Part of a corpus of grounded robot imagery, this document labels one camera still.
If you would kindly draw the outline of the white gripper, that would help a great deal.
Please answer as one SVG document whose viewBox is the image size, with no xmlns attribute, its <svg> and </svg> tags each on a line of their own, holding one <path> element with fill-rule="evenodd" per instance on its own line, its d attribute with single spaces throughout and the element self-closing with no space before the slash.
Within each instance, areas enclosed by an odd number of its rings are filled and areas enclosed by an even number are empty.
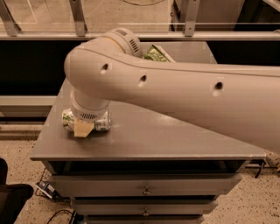
<svg viewBox="0 0 280 224">
<path fill-rule="evenodd" d="M 94 121 L 100 119 L 108 107 L 108 100 L 94 98 L 74 88 L 70 94 L 70 109 L 78 118 L 74 121 L 74 136 L 87 137 L 95 127 Z"/>
</svg>

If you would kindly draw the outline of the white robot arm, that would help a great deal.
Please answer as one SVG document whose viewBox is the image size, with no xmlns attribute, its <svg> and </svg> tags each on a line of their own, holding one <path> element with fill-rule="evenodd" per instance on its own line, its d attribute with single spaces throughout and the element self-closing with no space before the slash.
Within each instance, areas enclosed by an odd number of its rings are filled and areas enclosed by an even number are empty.
<svg viewBox="0 0 280 224">
<path fill-rule="evenodd" d="M 64 62 L 72 108 L 98 119 L 126 102 L 280 151 L 280 68 L 143 59 L 139 38 L 116 28 L 76 46 Z"/>
</svg>

